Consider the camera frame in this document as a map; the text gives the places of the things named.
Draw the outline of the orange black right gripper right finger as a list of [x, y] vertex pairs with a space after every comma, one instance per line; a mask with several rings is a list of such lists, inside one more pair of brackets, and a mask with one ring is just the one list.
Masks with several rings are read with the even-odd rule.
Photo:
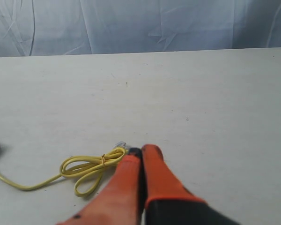
[[237, 224], [185, 188], [164, 162], [158, 146], [146, 144], [141, 150], [147, 185], [147, 225]]

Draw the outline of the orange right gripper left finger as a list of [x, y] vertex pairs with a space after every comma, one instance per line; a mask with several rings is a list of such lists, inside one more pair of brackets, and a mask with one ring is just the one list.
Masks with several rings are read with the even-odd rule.
[[62, 225], [140, 225], [143, 213], [143, 164], [131, 148], [103, 190]]

